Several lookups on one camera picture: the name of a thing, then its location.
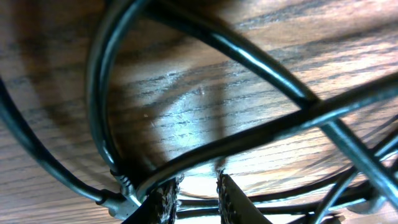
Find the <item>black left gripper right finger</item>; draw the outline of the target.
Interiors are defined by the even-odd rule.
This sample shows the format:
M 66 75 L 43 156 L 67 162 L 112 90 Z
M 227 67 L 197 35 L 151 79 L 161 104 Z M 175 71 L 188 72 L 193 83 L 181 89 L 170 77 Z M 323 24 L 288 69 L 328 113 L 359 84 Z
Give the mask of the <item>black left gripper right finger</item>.
M 217 176 L 217 193 L 222 224 L 271 224 L 235 181 L 222 170 Z

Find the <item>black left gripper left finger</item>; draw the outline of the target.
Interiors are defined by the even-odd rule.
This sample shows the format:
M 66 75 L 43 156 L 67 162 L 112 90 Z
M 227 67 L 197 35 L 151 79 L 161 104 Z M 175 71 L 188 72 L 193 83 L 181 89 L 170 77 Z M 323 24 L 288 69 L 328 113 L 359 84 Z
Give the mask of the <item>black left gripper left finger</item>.
M 125 223 L 175 223 L 177 212 L 177 194 L 182 177 L 166 181 L 149 193 L 143 202 L 140 202 L 134 191 L 130 179 L 121 179 L 121 193 L 133 204 L 133 210 L 122 222 Z

